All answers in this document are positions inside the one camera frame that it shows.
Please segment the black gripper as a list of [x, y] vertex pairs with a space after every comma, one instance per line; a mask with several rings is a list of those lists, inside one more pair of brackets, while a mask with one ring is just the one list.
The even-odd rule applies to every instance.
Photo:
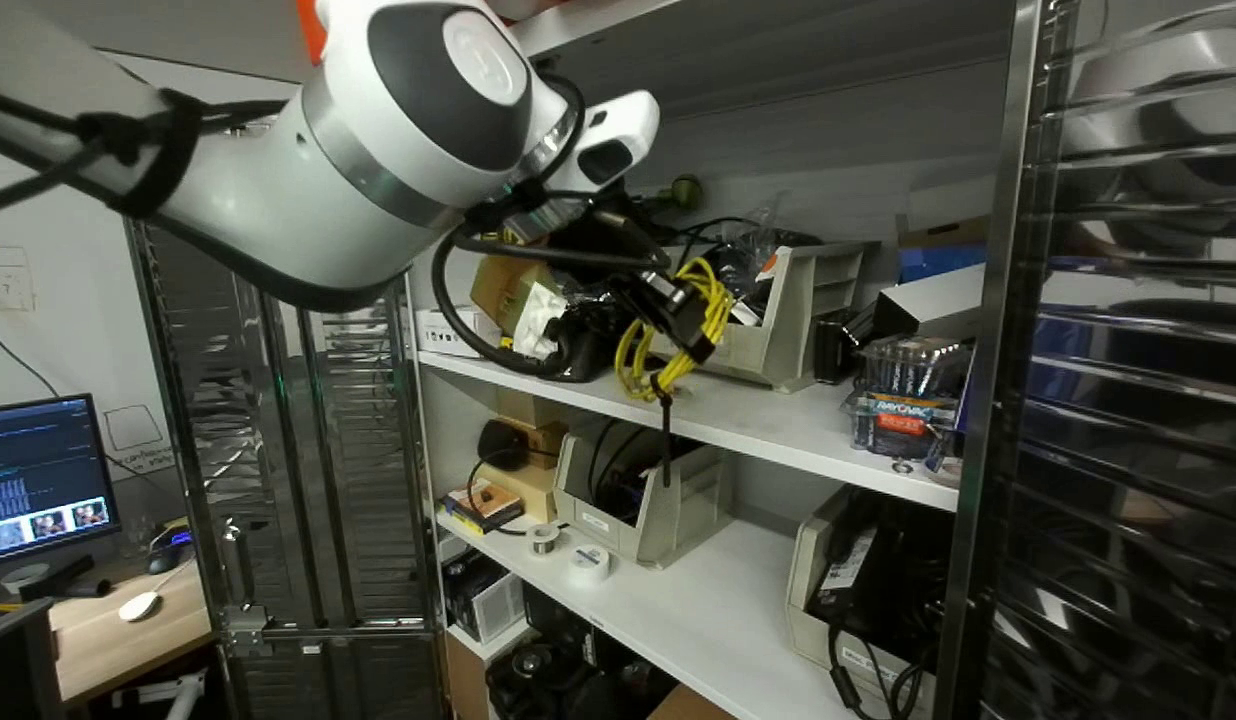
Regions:
[[726, 339], [726, 285], [700, 260], [673, 264], [660, 248], [619, 238], [610, 253], [551, 239], [528, 253], [506, 353], [546, 380], [583, 384], [637, 347], [670, 344], [652, 366], [705, 366]]

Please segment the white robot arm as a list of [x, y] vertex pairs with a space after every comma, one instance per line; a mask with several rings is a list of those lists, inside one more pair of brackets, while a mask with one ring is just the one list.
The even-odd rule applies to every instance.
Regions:
[[551, 238], [660, 136], [645, 87], [604, 103], [535, 69], [501, 0], [314, 0], [291, 95], [156, 87], [29, 0], [0, 0], [0, 209], [61, 184], [192, 239], [318, 311], [377, 305], [429, 248]]

